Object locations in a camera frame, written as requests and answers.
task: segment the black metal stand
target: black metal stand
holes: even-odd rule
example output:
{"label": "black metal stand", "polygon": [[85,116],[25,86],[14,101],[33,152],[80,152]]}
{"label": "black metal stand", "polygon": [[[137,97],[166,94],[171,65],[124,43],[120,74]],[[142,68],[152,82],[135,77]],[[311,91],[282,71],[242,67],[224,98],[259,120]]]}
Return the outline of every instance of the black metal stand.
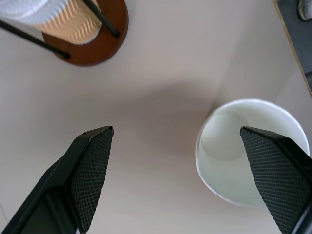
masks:
{"label": "black metal stand", "polygon": [[[95,14],[95,16],[102,22],[102,24],[110,31],[113,37],[118,38],[120,36],[119,31],[112,25],[112,23],[101,13],[100,9],[91,1],[91,0],[82,0],[86,6]],[[57,53],[61,56],[63,56],[65,59],[70,58],[70,54],[66,53],[62,50],[59,50],[58,48],[55,48],[51,45],[48,45],[42,40],[39,40],[20,29],[17,29],[10,24],[0,20],[0,28],[15,34],[16,36],[19,36],[21,38],[24,38],[27,41],[30,41],[38,46],[41,46],[42,48],[45,48],[53,53]]]}

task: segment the round wooden tray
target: round wooden tray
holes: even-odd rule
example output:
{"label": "round wooden tray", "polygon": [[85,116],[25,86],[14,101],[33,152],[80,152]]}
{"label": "round wooden tray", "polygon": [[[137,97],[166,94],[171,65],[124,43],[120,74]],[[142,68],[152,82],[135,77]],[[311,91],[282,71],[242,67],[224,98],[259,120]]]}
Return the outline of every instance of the round wooden tray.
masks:
{"label": "round wooden tray", "polygon": [[61,60],[77,66],[92,66],[108,60],[121,47],[125,40],[129,23],[128,10],[124,0],[97,0],[97,3],[101,12],[120,32],[120,36],[114,38],[107,28],[102,26],[93,41],[85,45],[74,45],[42,33],[46,43],[71,55],[70,59],[64,59],[61,55],[55,54]]}

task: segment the table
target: table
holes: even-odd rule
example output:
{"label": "table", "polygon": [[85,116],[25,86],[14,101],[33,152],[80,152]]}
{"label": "table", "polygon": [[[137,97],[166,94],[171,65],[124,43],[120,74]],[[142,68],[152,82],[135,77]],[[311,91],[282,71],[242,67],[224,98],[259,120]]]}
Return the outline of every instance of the table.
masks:
{"label": "table", "polygon": [[0,31],[0,203],[6,217],[74,137],[113,125],[89,234],[280,233],[267,209],[236,207],[210,192],[195,166],[206,115],[238,98],[283,106],[312,141],[310,90],[274,2],[126,3],[126,40],[95,67],[71,66]]}

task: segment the white paper cup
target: white paper cup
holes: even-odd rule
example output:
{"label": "white paper cup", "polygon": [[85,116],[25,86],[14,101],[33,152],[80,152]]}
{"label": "white paper cup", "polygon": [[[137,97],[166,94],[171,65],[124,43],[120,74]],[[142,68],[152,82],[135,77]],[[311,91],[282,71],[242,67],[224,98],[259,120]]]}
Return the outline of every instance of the white paper cup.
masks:
{"label": "white paper cup", "polygon": [[291,138],[310,155],[307,137],[298,121],[283,108],[258,99],[242,99],[215,110],[203,124],[196,145],[197,171],[220,198],[239,206],[261,207],[243,141],[242,126],[272,131]]}

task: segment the cup rim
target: cup rim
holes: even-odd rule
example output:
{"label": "cup rim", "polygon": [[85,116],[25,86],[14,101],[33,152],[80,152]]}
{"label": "cup rim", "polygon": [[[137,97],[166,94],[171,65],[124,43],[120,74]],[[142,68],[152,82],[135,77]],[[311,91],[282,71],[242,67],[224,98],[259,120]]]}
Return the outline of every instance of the cup rim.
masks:
{"label": "cup rim", "polygon": [[245,203],[241,203],[241,202],[236,202],[236,201],[233,201],[221,194],[219,194],[214,188],[212,188],[205,180],[204,178],[201,176],[200,174],[200,170],[199,170],[199,163],[198,163],[198,147],[199,147],[199,144],[200,144],[200,139],[201,139],[201,135],[202,135],[202,132],[204,130],[204,127],[206,126],[207,122],[211,119],[211,117],[213,115],[215,115],[216,113],[218,113],[220,110],[222,109],[225,109],[225,108],[228,108],[230,106],[233,106],[233,105],[237,105],[237,104],[241,104],[241,103],[246,103],[246,102],[249,102],[249,103],[261,103],[261,104],[265,104],[265,105],[268,105],[270,107],[273,107],[273,108],[276,108],[278,109],[279,111],[283,112],[284,114],[286,114],[290,119],[292,119],[292,121],[294,121],[294,123],[296,124],[296,126],[298,127],[298,130],[301,132],[301,134],[304,136],[304,139],[305,139],[305,145],[307,146],[307,149],[308,149],[308,156],[310,156],[310,148],[309,148],[309,142],[308,142],[308,139],[307,139],[307,136],[303,130],[303,128],[301,127],[300,123],[298,122],[298,120],[293,117],[287,110],[285,110],[284,108],[272,103],[272,102],[269,102],[269,101],[265,101],[265,100],[261,100],[261,99],[256,99],[256,98],[244,98],[244,99],[238,99],[238,100],[234,100],[234,101],[230,101],[228,103],[225,103],[221,106],[219,106],[217,109],[215,109],[208,117],[206,117],[204,123],[202,124],[201,126],[201,129],[198,133],[198,136],[197,136],[197,141],[196,141],[196,153],[195,153],[195,156],[196,156],[196,168],[197,168],[197,173],[200,177],[200,179],[204,182],[204,184],[215,194],[217,195],[219,198],[233,204],[233,205],[236,205],[236,206],[241,206],[241,207],[251,207],[251,208],[261,208],[261,207],[266,207],[265,203],[263,204],[258,204],[258,205],[248,205],[248,204],[245,204]]}

